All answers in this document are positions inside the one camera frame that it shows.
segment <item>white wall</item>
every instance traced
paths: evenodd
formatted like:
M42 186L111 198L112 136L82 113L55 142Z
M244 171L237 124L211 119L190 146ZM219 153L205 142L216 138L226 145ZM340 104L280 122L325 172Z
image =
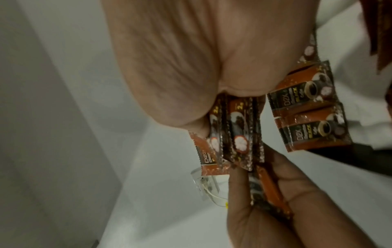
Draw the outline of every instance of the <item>white wall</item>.
M0 199L0 247L65 247L55 225L1 152Z
M121 181L18 3L0 6L0 149L66 245L92 243Z

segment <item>hand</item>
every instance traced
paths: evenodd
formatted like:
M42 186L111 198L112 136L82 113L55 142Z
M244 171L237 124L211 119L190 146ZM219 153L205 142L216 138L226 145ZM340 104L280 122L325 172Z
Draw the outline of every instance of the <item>hand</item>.
M119 66L157 122L200 136L220 92L262 96L300 58L318 0L102 0Z
M265 147L266 161L294 212L286 227L250 205L248 174L232 169L229 179L227 229L234 248L307 247L375 248L359 229L306 175L285 156Z

